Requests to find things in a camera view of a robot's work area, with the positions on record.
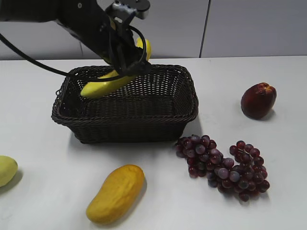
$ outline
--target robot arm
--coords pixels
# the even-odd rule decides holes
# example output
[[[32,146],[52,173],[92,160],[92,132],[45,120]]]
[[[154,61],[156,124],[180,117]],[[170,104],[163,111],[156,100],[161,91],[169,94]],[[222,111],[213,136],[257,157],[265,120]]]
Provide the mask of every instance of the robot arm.
[[[129,24],[134,17],[144,19],[149,8],[148,0],[115,0],[105,11],[97,0],[0,0],[0,22],[55,21],[120,75],[134,75],[150,64],[132,30],[142,34]]]

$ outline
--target gray wall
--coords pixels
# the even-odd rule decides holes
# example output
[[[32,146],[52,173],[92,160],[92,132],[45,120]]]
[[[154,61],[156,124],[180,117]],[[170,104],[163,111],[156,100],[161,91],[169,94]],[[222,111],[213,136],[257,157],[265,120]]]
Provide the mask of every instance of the gray wall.
[[[199,56],[209,0],[150,0],[147,19],[133,25],[152,42],[153,58],[196,58]],[[98,0],[105,9],[112,0]],[[35,59],[90,59],[96,54],[53,22],[0,23],[0,32]],[[0,44],[0,59],[19,57]]]
[[[307,55],[307,0],[211,0],[204,41],[209,0],[150,2],[148,18],[133,25],[153,58]],[[0,23],[0,32],[35,59],[99,58],[53,22]],[[0,59],[20,58],[0,43]]]
[[[307,55],[307,0],[212,0],[202,57]]]

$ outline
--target black cable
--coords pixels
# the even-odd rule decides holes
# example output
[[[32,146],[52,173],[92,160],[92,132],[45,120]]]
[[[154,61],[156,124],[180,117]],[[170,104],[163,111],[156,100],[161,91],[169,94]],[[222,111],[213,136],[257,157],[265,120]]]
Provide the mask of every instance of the black cable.
[[[138,61],[138,63],[140,63],[140,62],[142,62],[144,60],[145,55],[146,55],[146,41],[145,41],[145,38],[144,38],[143,34],[138,29],[134,28],[133,26],[129,26],[129,28],[131,30],[133,30],[134,32],[136,32],[140,36],[140,38],[142,40],[142,43],[143,43],[142,57]],[[106,79],[79,77],[77,75],[73,75],[73,74],[70,74],[70,73],[63,72],[63,71],[58,70],[58,69],[54,69],[54,68],[52,68],[50,66],[44,65],[43,63],[40,63],[40,62],[34,60],[30,56],[28,56],[27,54],[25,54],[24,52],[19,50],[11,42],[9,42],[1,33],[0,33],[0,41],[3,42],[8,48],[10,48],[16,54],[18,54],[19,56],[21,56],[25,60],[29,61],[30,63],[32,63],[32,64],[34,64],[34,65],[36,65],[36,66],[38,66],[40,68],[43,68],[43,69],[45,69],[47,71],[50,71],[50,72],[53,72],[53,73],[56,73],[56,74],[59,74],[59,75],[63,75],[65,77],[71,77],[71,78],[73,78],[75,80],[83,80],[83,81],[89,81],[89,82],[106,82],[106,81],[114,81],[114,80],[121,79],[121,78],[123,78],[126,75],[125,73],[122,73],[122,74],[119,74],[118,76],[115,76],[115,77],[112,77],[112,78],[106,78]]]

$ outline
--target basket rim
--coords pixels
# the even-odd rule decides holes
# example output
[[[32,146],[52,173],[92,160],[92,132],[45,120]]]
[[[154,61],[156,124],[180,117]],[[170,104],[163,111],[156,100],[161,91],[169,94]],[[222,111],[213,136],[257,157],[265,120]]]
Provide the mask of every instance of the basket rim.
[[[134,115],[134,116],[93,116],[93,117],[72,117],[72,116],[63,116],[60,112],[60,108],[63,102],[63,98],[66,93],[66,89],[69,85],[70,78],[66,77],[64,82],[62,83],[61,88],[56,92],[56,99],[52,107],[52,115],[51,118],[54,122],[64,125],[64,126],[96,126],[96,125],[106,125],[109,126],[109,124],[162,124],[162,123],[187,123],[192,120],[194,120],[198,115],[198,106],[199,106],[199,100],[197,98],[195,88],[194,88],[194,82],[192,80],[192,77],[188,70],[180,65],[159,65],[159,64],[152,64],[153,68],[158,69],[161,66],[167,66],[172,68],[181,68],[182,70],[186,71],[188,73],[188,78],[190,78],[189,84],[190,84],[190,90],[191,90],[191,96],[192,96],[192,109],[188,114],[184,115]],[[95,66],[84,66],[72,69],[70,73],[75,73],[78,70],[82,68],[90,68]]]

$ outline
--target yellow banana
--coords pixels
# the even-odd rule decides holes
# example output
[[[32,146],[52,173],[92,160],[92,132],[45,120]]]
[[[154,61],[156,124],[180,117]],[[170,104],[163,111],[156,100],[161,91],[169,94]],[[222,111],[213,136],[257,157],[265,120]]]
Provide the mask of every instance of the yellow banana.
[[[137,47],[143,48],[143,43],[140,38],[137,39],[136,43]],[[148,61],[150,56],[151,56],[151,44],[150,42],[146,39],[146,60]],[[110,73],[100,77],[100,79],[105,79],[105,78],[111,78],[117,76],[118,73],[113,70]],[[129,82],[134,80],[137,76],[125,76],[121,79],[118,80],[113,80],[113,81],[107,81],[107,82],[89,82],[87,83],[84,88],[81,91],[81,96],[86,97],[86,98],[99,98],[102,96],[105,96],[111,92],[114,92],[121,87],[127,85]]]

